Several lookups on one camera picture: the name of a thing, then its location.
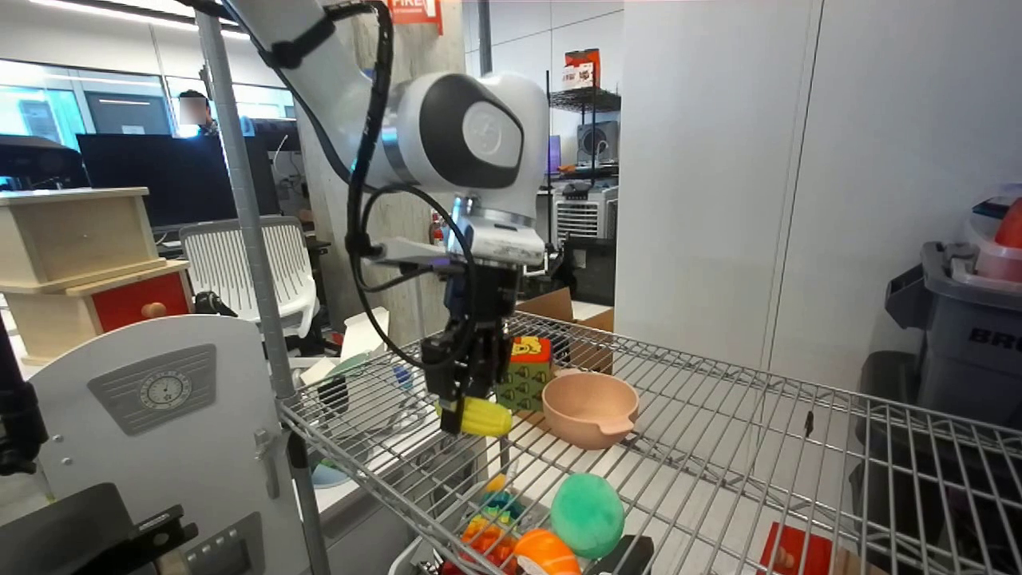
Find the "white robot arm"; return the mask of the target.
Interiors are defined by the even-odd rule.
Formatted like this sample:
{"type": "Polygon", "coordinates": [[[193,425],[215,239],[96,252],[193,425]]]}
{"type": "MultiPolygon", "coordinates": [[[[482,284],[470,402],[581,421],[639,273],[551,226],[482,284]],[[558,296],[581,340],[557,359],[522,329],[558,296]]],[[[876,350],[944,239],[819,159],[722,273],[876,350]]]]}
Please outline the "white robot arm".
{"type": "Polygon", "coordinates": [[[548,95],[514,76],[401,76],[390,0],[225,0],[307,113],[344,183],[344,252],[447,282],[447,327],[412,359],[442,427],[468,434],[508,380],[518,284],[551,265],[536,231],[548,95]]]}

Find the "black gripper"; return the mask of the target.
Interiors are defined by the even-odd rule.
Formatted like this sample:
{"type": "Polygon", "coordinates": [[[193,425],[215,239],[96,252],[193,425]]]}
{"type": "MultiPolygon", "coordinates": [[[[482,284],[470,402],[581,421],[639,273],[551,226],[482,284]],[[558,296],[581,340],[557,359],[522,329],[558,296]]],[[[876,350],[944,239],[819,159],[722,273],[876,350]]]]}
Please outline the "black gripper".
{"type": "Polygon", "coordinates": [[[506,384],[518,274],[481,265],[443,287],[447,322],[422,342],[428,389],[442,396],[442,432],[461,434],[465,396],[490,396],[506,384]]]}

